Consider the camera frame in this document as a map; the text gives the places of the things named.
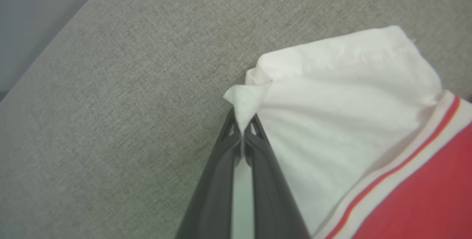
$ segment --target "white cloth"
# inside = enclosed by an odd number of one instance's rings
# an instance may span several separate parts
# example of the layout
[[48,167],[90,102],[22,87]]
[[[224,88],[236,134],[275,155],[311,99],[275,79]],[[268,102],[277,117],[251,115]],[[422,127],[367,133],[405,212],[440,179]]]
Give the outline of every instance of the white cloth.
[[224,97],[241,130],[258,114],[314,234],[364,174],[418,133],[441,92],[435,71],[391,26],[264,54]]

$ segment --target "white stripe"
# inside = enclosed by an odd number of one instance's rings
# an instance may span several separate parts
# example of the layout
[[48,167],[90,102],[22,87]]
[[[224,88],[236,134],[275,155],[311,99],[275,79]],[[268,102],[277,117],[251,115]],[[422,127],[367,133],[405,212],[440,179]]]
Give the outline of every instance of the white stripe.
[[[430,120],[418,134],[418,136],[406,147],[406,149],[391,163],[385,167],[376,170],[366,177],[364,177],[358,184],[356,184],[342,199],[336,211],[332,215],[327,224],[314,237],[315,239],[323,239],[335,228],[339,223],[342,215],[346,211],[349,204],[359,195],[371,182],[386,172],[394,169],[400,165],[404,160],[410,157],[411,154],[417,150],[434,132],[437,126],[441,123],[447,110],[454,101],[455,96],[446,91],[442,100],[439,102]],[[351,238],[355,232],[366,219],[366,217],[378,206],[383,199],[390,194],[390,192],[402,181],[413,174],[418,168],[424,165],[438,150],[440,150],[447,142],[449,142],[458,132],[470,123],[472,119],[472,107],[469,103],[462,101],[455,116],[443,130],[443,132],[430,143],[418,156],[408,162],[403,168],[396,173],[388,176],[379,185],[377,185],[363,200],[356,205],[352,210],[349,218],[342,227],[342,229],[335,236],[337,239]]]

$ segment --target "gray background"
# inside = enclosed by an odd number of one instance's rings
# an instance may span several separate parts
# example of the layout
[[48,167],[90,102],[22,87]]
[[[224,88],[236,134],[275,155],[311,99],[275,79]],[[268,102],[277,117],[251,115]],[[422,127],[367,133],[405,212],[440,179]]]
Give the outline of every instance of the gray background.
[[0,101],[87,0],[0,0]]
[[472,94],[472,0],[90,0],[0,103],[0,238],[170,238],[268,51],[398,24]]

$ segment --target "gray fabric surface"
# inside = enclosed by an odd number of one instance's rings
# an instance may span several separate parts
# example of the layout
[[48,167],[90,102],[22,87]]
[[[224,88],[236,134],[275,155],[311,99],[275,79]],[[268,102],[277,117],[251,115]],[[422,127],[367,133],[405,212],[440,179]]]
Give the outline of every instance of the gray fabric surface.
[[472,94],[472,0],[90,0],[0,103],[0,238],[170,238],[261,54],[398,24]]

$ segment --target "garment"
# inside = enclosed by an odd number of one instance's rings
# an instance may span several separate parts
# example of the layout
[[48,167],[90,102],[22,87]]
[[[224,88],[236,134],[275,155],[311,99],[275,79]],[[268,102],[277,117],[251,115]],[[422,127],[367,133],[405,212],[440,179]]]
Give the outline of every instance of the garment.
[[224,96],[257,113],[309,232],[472,238],[472,105],[400,27],[264,54]]

